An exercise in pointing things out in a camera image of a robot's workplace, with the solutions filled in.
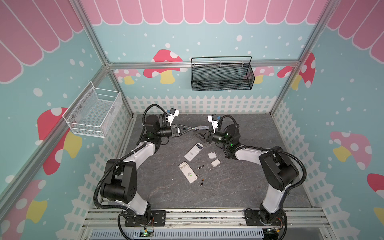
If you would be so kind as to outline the clear handle screwdriver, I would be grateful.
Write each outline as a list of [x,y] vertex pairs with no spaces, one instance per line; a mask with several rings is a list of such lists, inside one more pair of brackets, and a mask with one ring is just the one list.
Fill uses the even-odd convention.
[[210,128],[209,126],[196,126],[196,127],[193,127],[192,130],[200,131],[200,130],[208,130],[209,128]]

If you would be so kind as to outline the white remote control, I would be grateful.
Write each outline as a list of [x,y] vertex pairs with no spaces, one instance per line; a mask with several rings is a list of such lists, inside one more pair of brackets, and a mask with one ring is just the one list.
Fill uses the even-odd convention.
[[179,169],[182,171],[183,175],[186,177],[188,182],[191,184],[198,179],[198,176],[192,170],[187,162],[183,162],[179,165]]
[[200,143],[196,143],[185,155],[184,158],[189,162],[192,161],[202,150],[204,146]]

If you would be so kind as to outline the white battery cover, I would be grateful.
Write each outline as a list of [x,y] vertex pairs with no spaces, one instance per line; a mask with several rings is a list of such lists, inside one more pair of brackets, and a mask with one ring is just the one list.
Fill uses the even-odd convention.
[[209,159],[216,159],[217,155],[216,153],[208,153]]
[[219,160],[219,159],[216,159],[216,160],[214,160],[213,162],[211,162],[211,165],[215,168],[215,167],[217,167],[220,163],[221,163],[220,160]]

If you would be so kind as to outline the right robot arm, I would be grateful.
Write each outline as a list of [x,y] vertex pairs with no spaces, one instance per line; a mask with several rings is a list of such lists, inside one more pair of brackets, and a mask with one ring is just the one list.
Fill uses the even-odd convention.
[[196,127],[194,135],[203,142],[218,144],[228,159],[260,165],[269,184],[259,210],[246,210],[245,216],[265,226],[282,219],[287,195],[306,180],[307,170],[302,161],[279,146],[262,148],[241,144],[240,126],[231,115],[209,115],[208,121],[211,126]]

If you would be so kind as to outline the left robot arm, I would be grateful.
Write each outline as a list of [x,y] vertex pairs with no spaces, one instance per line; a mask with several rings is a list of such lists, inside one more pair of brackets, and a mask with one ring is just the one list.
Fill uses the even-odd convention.
[[173,124],[179,110],[164,110],[158,104],[149,105],[142,117],[142,131],[137,147],[119,159],[106,163],[93,196],[98,209],[121,209],[122,218],[132,217],[142,226],[152,220],[151,204],[138,194],[138,168],[154,155],[162,145],[163,138],[176,138],[190,131],[190,128]]

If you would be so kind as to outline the black mesh wall basket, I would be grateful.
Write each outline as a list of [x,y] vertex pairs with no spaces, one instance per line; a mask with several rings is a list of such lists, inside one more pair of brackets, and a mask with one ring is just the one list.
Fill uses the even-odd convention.
[[252,57],[191,58],[191,88],[193,92],[251,90],[255,75]]

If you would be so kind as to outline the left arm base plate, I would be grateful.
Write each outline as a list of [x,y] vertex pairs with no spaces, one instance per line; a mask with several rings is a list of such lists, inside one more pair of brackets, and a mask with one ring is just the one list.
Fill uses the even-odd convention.
[[138,217],[129,216],[125,219],[125,227],[164,227],[166,222],[166,211],[152,210],[152,215],[148,221],[140,220]]

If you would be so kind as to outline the white mesh wall basket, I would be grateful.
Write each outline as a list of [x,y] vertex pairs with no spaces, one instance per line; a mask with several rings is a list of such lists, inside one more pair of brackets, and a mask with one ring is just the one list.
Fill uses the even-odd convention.
[[96,88],[90,82],[64,112],[63,119],[75,135],[105,138],[122,105],[120,92]]

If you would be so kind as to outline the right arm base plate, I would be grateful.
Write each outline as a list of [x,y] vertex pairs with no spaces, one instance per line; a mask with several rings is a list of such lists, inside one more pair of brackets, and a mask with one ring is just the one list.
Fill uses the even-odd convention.
[[286,215],[282,210],[276,213],[269,213],[267,210],[246,209],[244,211],[247,226],[283,226]]

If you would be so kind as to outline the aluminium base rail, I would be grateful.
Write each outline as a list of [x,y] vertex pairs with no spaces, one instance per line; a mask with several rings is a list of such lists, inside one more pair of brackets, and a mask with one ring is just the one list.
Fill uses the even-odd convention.
[[243,208],[159,209],[166,211],[164,227],[125,227],[121,234],[120,211],[90,210],[81,227],[79,240],[123,240],[126,231],[144,230],[145,236],[158,229],[262,229],[265,240],[334,240],[331,224],[320,208],[286,208],[283,226],[247,226]]

